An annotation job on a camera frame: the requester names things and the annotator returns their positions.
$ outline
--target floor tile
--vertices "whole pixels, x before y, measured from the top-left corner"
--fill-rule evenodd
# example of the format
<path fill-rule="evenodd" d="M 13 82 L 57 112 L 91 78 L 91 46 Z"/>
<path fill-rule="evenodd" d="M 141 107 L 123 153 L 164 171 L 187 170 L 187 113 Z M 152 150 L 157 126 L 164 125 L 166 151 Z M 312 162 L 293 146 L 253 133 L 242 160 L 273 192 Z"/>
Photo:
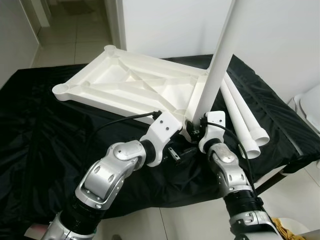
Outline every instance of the floor tile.
<path fill-rule="evenodd" d="M 294 219 L 311 231 L 320 226 L 320 187 L 301 169 L 260 196 L 270 216 Z"/>
<path fill-rule="evenodd" d="M 56 5 L 49 5 L 51 15 L 53 17 L 58 17 L 58 16 L 68 16 L 67 11 L 65 8 L 62 6 L 61 3 L 58 2 Z"/>
<path fill-rule="evenodd" d="M 161 208 L 168 240 L 233 240 L 223 199 Z"/>
<path fill-rule="evenodd" d="M 104 51 L 107 41 L 77 42 L 74 64 L 88 64 Z"/>
<path fill-rule="evenodd" d="M 102 22 L 102 17 L 99 12 L 92 12 L 88 14 L 81 14 L 77 16 L 78 25 L 86 23 L 99 23 Z"/>
<path fill-rule="evenodd" d="M 33 224 L 25 231 L 24 236 L 35 240 L 41 240 L 48 227 L 48 225 Z"/>
<path fill-rule="evenodd" d="M 41 28 L 38 38 L 42 45 L 75 43 L 77 34 L 76 16 L 56 16 L 50 27 Z"/>
<path fill-rule="evenodd" d="M 306 166 L 304 169 L 307 171 L 307 173 L 312 177 L 312 179 L 318 184 L 320 187 L 320 169 L 316 166 L 317 162 L 313 161 L 308 166 Z"/>
<path fill-rule="evenodd" d="M 103 220 L 93 240 L 167 240 L 159 208 L 147 208 L 122 217 Z"/>
<path fill-rule="evenodd" d="M 107 27 L 102 21 L 78 20 L 76 30 L 76 41 L 78 42 L 99 42 L 108 41 L 111 38 L 107 34 Z"/>
<path fill-rule="evenodd" d="M 49 44 L 42 46 L 34 67 L 51 67 L 75 63 L 75 43 Z"/>
<path fill-rule="evenodd" d="M 90 1 L 86 1 L 86 4 L 88 4 L 88 6 L 90 8 L 92 8 L 95 12 L 99 12 L 101 9 L 101 7 L 105 8 L 105 4 L 103 3 L 103 0 L 90 0 Z"/>

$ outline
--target doorway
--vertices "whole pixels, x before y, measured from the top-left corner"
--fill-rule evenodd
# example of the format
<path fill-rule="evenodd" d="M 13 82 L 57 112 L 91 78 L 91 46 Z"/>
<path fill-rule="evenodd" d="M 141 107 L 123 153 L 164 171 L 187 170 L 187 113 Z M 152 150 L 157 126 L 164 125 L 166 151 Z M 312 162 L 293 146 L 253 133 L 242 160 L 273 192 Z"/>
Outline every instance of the doorway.
<path fill-rule="evenodd" d="M 33 67 L 87 64 L 112 44 L 104 0 L 35 0 L 47 6 L 48 26 L 33 1 L 21 0 L 40 42 Z"/>

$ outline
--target yellow cloth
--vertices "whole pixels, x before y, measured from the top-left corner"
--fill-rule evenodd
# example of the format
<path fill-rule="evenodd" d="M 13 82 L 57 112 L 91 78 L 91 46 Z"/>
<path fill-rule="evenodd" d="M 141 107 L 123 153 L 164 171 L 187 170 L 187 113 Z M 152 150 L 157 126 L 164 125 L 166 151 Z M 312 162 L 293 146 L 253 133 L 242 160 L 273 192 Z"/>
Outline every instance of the yellow cloth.
<path fill-rule="evenodd" d="M 274 222 L 276 229 L 279 231 L 279 233 L 281 234 L 283 239 L 285 239 L 285 240 L 306 240 L 302 236 L 294 235 L 290 230 L 285 229 L 281 225 L 281 221 L 279 220 L 279 218 L 272 217 L 271 219 Z"/>

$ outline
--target black connector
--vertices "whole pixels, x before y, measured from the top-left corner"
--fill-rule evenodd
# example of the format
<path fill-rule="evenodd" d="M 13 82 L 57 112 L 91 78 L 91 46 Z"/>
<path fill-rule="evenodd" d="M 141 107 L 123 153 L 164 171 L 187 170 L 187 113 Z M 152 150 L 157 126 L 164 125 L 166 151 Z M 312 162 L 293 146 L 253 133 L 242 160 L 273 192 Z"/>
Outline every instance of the black connector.
<path fill-rule="evenodd" d="M 193 123 L 189 120 L 185 120 L 185 129 L 191 138 L 191 143 L 197 144 L 200 139 L 205 135 L 201 135 L 198 129 L 195 129 Z"/>
<path fill-rule="evenodd" d="M 90 235 L 96 231 L 105 212 L 85 205 L 74 195 L 62 211 L 60 221 L 76 234 Z"/>
<path fill-rule="evenodd" d="M 209 152 L 209 149 L 211 148 L 211 146 L 213 146 L 215 144 L 220 144 L 220 143 L 221 143 L 221 141 L 219 138 L 212 138 L 204 144 L 203 150 L 207 153 L 207 152 Z"/>
<path fill-rule="evenodd" d="M 223 200 L 230 218 L 244 212 L 262 211 L 261 203 L 250 190 L 231 192 Z"/>
<path fill-rule="evenodd" d="M 145 164 L 152 163 L 156 159 L 156 149 L 151 141 L 142 140 L 140 142 L 145 150 Z"/>
<path fill-rule="evenodd" d="M 162 111 L 154 111 L 152 114 L 153 120 L 156 120 L 161 114 L 162 114 Z"/>

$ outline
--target white toilet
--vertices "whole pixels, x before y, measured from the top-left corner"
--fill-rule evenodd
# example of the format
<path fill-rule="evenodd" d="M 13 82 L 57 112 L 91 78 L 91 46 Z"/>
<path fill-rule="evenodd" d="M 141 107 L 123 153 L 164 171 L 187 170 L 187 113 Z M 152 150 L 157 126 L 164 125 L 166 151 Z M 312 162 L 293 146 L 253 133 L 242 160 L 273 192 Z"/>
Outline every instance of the white toilet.
<path fill-rule="evenodd" d="M 306 93 L 294 96 L 288 105 L 320 137 L 320 84 Z M 312 162 L 305 169 L 320 186 L 320 160 Z"/>

